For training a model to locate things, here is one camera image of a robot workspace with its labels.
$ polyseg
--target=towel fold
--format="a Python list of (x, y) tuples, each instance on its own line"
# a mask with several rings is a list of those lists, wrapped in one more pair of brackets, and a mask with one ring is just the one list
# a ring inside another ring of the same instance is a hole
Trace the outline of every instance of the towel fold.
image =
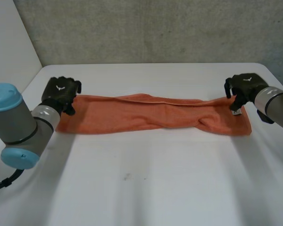
[(200, 130), (243, 136), (251, 133), (244, 107), (232, 115), (234, 98), (210, 101), (170, 99), (135, 94), (124, 97), (77, 96), (76, 114), (62, 114), (57, 131), (76, 134), (106, 134), (159, 128), (196, 127)]

